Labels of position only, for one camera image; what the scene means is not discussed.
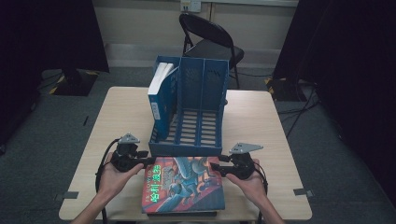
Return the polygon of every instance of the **illustrated book cover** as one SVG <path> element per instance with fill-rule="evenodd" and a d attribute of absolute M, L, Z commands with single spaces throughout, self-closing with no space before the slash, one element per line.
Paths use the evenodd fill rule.
<path fill-rule="evenodd" d="M 145 170 L 142 213 L 149 215 L 205 214 L 225 209 L 217 157 L 157 157 Z"/>
<path fill-rule="evenodd" d="M 148 99 L 157 138 L 166 139 L 177 109 L 177 68 L 172 63 L 159 63 L 148 87 Z"/>

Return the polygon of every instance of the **black chair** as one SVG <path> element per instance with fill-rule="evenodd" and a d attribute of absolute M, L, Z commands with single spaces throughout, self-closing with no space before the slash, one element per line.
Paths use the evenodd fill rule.
<path fill-rule="evenodd" d="M 230 69 L 235 71 L 236 87 L 239 89 L 238 71 L 236 65 L 244 58 L 245 52 L 233 45 L 233 39 L 221 26 L 201 17 L 182 13 L 179 16 L 183 28 L 183 57 L 228 60 Z M 196 45 L 191 41 L 190 34 L 202 38 Z"/>

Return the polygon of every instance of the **wall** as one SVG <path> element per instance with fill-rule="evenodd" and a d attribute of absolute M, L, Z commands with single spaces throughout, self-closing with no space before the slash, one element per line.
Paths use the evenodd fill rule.
<path fill-rule="evenodd" d="M 213 1 L 202 2 L 198 15 L 230 33 L 235 45 L 246 52 L 242 63 L 275 66 L 297 1 L 230 0 L 232 4 Z M 106 44 L 139 46 L 145 51 L 147 46 L 150 50 L 167 46 L 170 52 L 182 51 L 184 34 L 178 23 L 179 1 L 94 0 L 93 4 Z"/>

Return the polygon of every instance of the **chair backrest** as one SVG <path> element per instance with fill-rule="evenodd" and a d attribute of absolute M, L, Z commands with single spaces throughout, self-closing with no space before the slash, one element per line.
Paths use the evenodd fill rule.
<path fill-rule="evenodd" d="M 192 42 L 189 32 L 226 48 L 233 49 L 233 39 L 218 24 L 189 13 L 180 14 L 178 20 L 190 44 L 192 44 Z"/>

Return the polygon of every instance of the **person's right hand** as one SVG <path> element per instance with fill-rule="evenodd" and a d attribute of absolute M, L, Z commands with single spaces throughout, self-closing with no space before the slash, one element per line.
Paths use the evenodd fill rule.
<path fill-rule="evenodd" d="M 255 163 L 255 167 L 257 170 L 260 170 L 259 160 L 253 159 Z M 245 180 L 241 180 L 233 174 L 227 174 L 226 177 L 237 185 L 245 194 L 245 196 L 254 204 L 258 205 L 262 198 L 266 198 L 266 193 L 264 189 L 264 184 L 262 183 L 262 177 L 257 173 L 257 171 L 253 172 L 253 174 Z"/>

